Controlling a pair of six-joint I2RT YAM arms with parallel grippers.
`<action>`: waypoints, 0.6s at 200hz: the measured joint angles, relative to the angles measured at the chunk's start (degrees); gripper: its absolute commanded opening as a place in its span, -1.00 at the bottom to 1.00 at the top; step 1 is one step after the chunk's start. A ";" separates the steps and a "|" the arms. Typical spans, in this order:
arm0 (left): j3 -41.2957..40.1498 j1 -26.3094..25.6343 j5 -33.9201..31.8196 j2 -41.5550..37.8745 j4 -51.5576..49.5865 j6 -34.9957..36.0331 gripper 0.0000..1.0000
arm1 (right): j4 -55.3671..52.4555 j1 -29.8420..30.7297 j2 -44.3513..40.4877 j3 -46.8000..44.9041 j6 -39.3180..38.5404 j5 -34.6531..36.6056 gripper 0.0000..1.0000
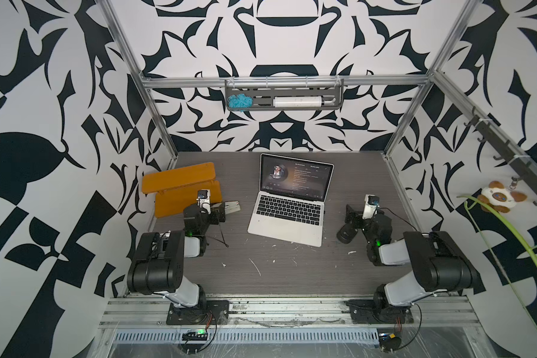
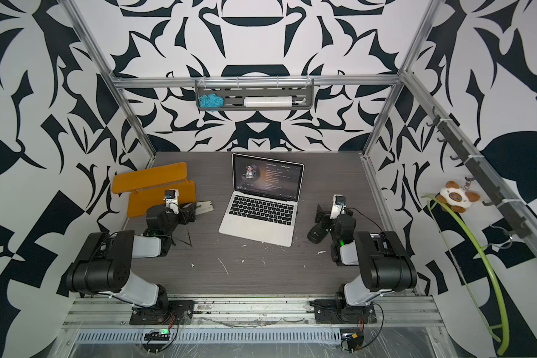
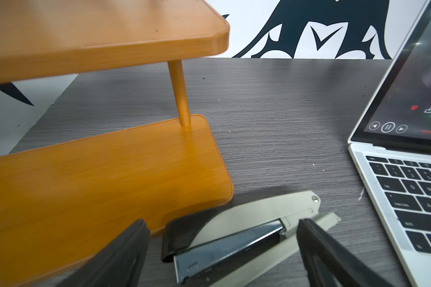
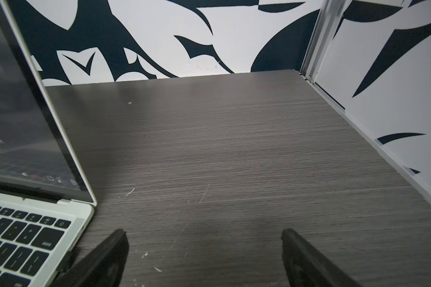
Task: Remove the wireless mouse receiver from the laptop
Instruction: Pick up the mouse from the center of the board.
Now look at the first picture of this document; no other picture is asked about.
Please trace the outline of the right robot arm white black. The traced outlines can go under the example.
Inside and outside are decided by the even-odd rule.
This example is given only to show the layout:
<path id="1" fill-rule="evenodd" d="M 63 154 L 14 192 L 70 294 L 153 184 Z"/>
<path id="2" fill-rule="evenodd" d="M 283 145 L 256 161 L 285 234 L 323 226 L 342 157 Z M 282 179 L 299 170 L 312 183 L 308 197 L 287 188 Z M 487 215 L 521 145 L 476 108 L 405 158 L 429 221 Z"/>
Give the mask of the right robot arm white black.
<path id="1" fill-rule="evenodd" d="M 366 253 L 375 266 L 411 265 L 411 271 L 390 283 L 380 285 L 373 299 L 361 304 L 351 301 L 356 310 L 380 316 L 400 313 L 417 301 L 440 292 L 459 292 L 477 286 L 480 274 L 445 231 L 405 231 L 399 240 L 392 238 L 392 219 L 379 207 L 355 210 L 346 206 L 345 223 L 337 239 L 350 243 L 363 233 Z"/>

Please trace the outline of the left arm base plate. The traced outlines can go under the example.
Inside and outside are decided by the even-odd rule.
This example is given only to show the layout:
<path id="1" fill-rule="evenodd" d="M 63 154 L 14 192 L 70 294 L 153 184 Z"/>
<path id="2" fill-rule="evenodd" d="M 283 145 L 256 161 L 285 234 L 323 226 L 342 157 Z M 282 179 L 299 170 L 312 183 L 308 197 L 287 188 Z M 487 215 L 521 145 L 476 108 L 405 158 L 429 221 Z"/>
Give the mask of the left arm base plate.
<path id="1" fill-rule="evenodd" d="M 212 324 L 225 325 L 229 318 L 230 302 L 226 300 L 207 301 L 204 307 L 186 308 L 170 304 L 166 324 L 171 326 L 205 325 L 213 314 Z"/>

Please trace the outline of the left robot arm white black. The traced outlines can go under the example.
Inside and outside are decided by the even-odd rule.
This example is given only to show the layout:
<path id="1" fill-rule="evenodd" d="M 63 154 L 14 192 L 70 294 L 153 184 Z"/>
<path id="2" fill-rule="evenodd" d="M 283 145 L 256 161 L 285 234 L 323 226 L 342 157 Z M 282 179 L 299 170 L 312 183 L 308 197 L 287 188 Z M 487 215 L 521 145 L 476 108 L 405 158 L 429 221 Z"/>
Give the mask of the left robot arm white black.
<path id="1" fill-rule="evenodd" d="M 184 261 L 204 256 L 207 230 L 226 220 L 226 207 L 200 201 L 183 210 L 183 229 L 143 234 L 126 275 L 128 291 L 160 296 L 176 310 L 205 312 L 204 289 L 184 275 Z"/>

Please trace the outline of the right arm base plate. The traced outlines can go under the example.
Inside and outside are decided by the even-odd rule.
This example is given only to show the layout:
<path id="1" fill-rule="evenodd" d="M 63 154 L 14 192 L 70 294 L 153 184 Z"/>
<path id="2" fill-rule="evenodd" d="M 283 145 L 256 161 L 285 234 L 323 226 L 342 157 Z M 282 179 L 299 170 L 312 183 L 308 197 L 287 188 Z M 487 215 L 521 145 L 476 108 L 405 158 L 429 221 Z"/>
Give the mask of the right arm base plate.
<path id="1" fill-rule="evenodd" d="M 373 300 L 348 300 L 351 320 L 354 324 L 407 324 L 413 323 L 410 307 L 394 307 L 390 305 L 375 304 Z"/>

